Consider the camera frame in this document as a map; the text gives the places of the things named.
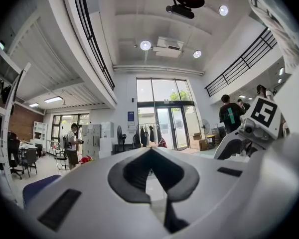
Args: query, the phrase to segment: brick wall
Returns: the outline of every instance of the brick wall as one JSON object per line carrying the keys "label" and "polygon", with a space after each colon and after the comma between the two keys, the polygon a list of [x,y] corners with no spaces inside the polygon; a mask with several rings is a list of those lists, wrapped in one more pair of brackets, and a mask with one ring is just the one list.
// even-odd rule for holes
{"label": "brick wall", "polygon": [[30,141],[33,139],[33,125],[35,121],[43,122],[43,115],[15,104],[13,115],[10,116],[8,130],[14,132],[19,140]]}

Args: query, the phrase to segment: black metal railing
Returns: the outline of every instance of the black metal railing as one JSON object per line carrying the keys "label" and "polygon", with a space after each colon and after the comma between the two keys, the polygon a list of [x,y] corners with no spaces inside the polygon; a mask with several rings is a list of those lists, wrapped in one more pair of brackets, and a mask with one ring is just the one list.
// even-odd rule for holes
{"label": "black metal railing", "polygon": [[209,96],[211,97],[246,73],[276,44],[273,34],[266,28],[234,63],[205,88]]}
{"label": "black metal railing", "polygon": [[75,0],[75,4],[76,4],[76,8],[78,10],[79,16],[80,16],[81,24],[83,26],[86,38],[88,39],[90,47],[95,56],[95,59],[96,59],[97,63],[99,64],[107,82],[110,84],[111,89],[113,90],[115,85],[114,85],[111,75],[109,74],[109,71],[106,67],[106,64],[105,64],[102,54],[100,52],[98,43],[96,42],[96,38],[95,38],[94,31],[93,31],[93,28],[91,25],[91,20],[90,20],[86,0]]}

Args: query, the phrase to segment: blue chair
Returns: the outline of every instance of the blue chair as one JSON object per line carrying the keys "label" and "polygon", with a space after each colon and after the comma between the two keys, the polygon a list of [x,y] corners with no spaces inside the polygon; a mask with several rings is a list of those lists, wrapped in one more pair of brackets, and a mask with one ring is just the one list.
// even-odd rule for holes
{"label": "blue chair", "polygon": [[51,184],[53,181],[61,177],[61,175],[52,175],[50,177],[47,177],[45,179],[30,183],[26,185],[22,191],[23,195],[23,205],[26,207],[26,205],[29,203],[29,201],[36,196],[42,189],[44,189],[46,186]]}

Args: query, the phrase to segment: person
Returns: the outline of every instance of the person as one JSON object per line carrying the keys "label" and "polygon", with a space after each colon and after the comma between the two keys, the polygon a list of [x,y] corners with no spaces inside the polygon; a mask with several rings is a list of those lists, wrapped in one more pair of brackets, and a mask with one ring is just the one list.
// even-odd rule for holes
{"label": "person", "polygon": [[246,113],[246,111],[248,111],[248,109],[250,108],[250,104],[248,103],[244,103],[241,99],[237,100],[237,103],[239,104],[239,106],[241,107],[241,109],[244,110],[244,112]]}
{"label": "person", "polygon": [[263,98],[267,98],[270,101],[274,101],[274,93],[272,93],[271,90],[266,89],[263,85],[259,84],[257,86],[257,95]]}
{"label": "person", "polygon": [[219,121],[224,122],[226,132],[229,134],[240,127],[240,116],[245,113],[238,104],[230,102],[229,95],[223,95],[221,101],[224,105],[219,110]]}
{"label": "person", "polygon": [[81,142],[75,140],[75,132],[79,129],[76,123],[71,125],[71,130],[67,133],[68,146],[65,148],[65,154],[69,159],[69,168],[72,170],[78,163],[77,147]]}
{"label": "person", "polygon": [[[205,0],[177,0],[188,8],[200,8]],[[281,6],[273,0],[248,0],[253,12],[270,29],[283,54],[285,71],[292,74],[299,64],[299,48],[295,32],[297,28],[285,18]]]}

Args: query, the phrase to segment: fan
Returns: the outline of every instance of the fan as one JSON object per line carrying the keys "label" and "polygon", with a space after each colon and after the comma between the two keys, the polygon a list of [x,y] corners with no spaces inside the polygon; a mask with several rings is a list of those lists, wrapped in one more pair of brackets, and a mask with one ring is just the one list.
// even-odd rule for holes
{"label": "fan", "polygon": [[118,126],[117,136],[118,136],[118,146],[119,148],[120,146],[123,146],[123,152],[124,152],[125,151],[124,143],[126,139],[126,134],[122,134],[122,128],[120,125]]}
{"label": "fan", "polygon": [[202,119],[199,122],[200,128],[202,128],[204,130],[204,135],[205,135],[205,139],[206,139],[206,134],[209,133],[210,131],[210,124],[207,120]]}

